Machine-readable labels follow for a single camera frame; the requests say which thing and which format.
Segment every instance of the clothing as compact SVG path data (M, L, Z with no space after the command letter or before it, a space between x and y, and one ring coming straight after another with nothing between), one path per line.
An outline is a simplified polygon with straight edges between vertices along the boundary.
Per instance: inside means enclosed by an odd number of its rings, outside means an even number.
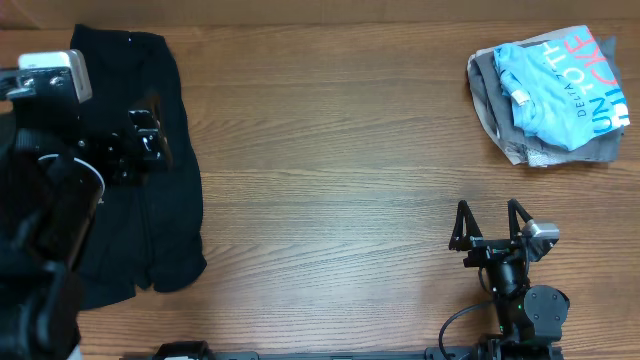
M523 47L538 45L542 41L563 37L576 28L556 30L514 44L521 44ZM615 37L599 41L598 44L619 80L619 71L614 62ZM596 137L574 151L546 144L537 137L524 136L523 130L513 125L510 99L501 94L500 80L493 65L493 48L479 50L472 55L467 71L473 103L480 123L512 164L528 163L530 166L548 166L571 161L611 162L617 159L623 128Z
M131 126L127 109L149 90L161 98L173 155L168 172L150 173L145 186L107 188L77 269L84 309L135 296L135 286L179 290L202 273L202 186L182 104L178 69L161 36L99 31L77 25L71 48L85 58L93 98L80 105L94 131Z
M629 125L626 99L586 26L528 48L501 45L494 58L525 136L572 151Z

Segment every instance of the folded black garment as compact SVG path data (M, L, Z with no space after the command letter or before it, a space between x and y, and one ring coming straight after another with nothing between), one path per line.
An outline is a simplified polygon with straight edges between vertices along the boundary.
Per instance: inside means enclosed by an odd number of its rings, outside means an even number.
M127 126L127 110L150 90L161 100L173 155L168 172L149 175L143 187L113 186L96 210L78 273L84 309L135 296L135 286L179 290L202 273L202 185L189 140L180 76L163 37L93 30L77 25L71 48L84 55L93 98L81 104L89 131Z

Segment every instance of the stack of folded clothes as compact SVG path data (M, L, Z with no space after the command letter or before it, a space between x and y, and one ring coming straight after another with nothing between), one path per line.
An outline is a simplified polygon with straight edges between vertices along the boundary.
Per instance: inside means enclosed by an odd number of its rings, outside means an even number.
M617 159L629 114L615 47L574 26L471 55L476 112L512 164Z

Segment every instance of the blue cloth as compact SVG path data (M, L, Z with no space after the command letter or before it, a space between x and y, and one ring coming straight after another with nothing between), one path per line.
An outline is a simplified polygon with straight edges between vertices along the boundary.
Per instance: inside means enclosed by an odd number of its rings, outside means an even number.
M627 101L586 26L558 40L494 49L514 125L569 151L629 125Z

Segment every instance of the wooden table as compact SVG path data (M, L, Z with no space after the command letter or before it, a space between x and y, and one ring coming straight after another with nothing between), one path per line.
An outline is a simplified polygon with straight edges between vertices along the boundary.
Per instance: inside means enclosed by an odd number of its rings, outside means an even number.
M421 350L479 302L476 273L447 250L456 204L484 235L508 233L516 197L555 221L534 284L571 298L568 359L640 351L640 125L610 165L511 166L482 130L466 83L477 49L575 22L144 29L177 59L204 188L209 262L197 283L80 316L88 359L206 339L219 351ZM640 24L618 36L631 121L640 119ZM0 64L66 48L71 31L0 33ZM447 344L495 332L492 311Z

